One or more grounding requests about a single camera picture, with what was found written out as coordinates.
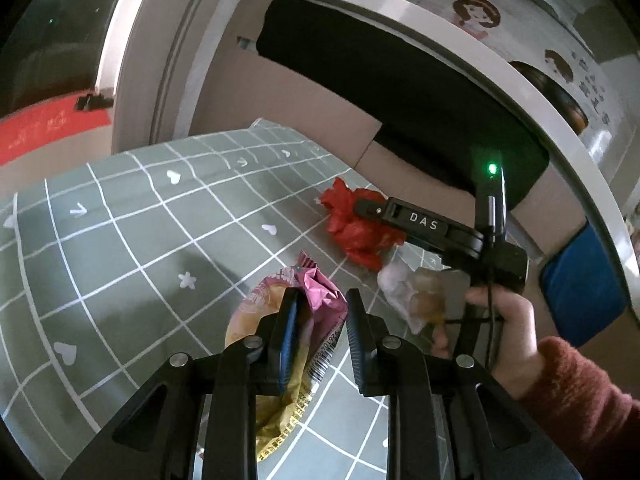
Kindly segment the person's right hand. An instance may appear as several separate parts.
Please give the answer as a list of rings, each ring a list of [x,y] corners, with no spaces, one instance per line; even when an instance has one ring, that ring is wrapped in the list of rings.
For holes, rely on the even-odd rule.
[[[495,307],[502,316],[502,334],[491,375],[513,399],[524,398],[544,370],[533,305],[515,292],[495,285],[469,288],[465,301],[477,307]]]

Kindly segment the red sleeve right forearm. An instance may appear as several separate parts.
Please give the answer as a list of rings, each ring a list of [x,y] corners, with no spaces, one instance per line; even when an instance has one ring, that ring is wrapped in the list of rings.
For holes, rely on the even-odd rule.
[[[639,477],[639,401],[558,337],[538,344],[541,375],[520,400],[585,479]]]

